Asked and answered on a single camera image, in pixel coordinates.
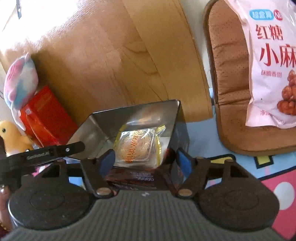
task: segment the black rubber pad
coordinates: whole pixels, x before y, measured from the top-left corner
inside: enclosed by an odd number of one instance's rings
[[[120,191],[98,200],[91,212],[66,228],[34,231],[18,228],[4,241],[283,241],[266,228],[232,232],[213,225],[191,200],[169,191]]]

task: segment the finger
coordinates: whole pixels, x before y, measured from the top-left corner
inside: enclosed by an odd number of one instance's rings
[[[10,197],[10,190],[8,187],[0,189],[0,221],[8,230],[12,229],[10,215],[8,211],[7,201]]]
[[[7,208],[7,201],[10,197],[10,190],[9,188],[6,187],[2,187],[0,189],[0,211],[4,210]]]

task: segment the perforated leather cushion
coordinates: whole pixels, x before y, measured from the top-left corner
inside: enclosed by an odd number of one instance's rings
[[[241,23],[224,0],[205,9],[217,126],[230,150],[252,156],[296,150],[296,128],[245,126],[249,91],[249,56]]]

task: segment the pink snack bag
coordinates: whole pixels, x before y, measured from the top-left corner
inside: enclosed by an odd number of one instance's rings
[[[291,0],[225,0],[249,51],[246,126],[296,126],[296,6]]]

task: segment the red box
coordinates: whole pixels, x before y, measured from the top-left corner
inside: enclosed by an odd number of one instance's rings
[[[78,128],[48,86],[41,89],[20,112],[25,133],[40,147],[65,145]]]

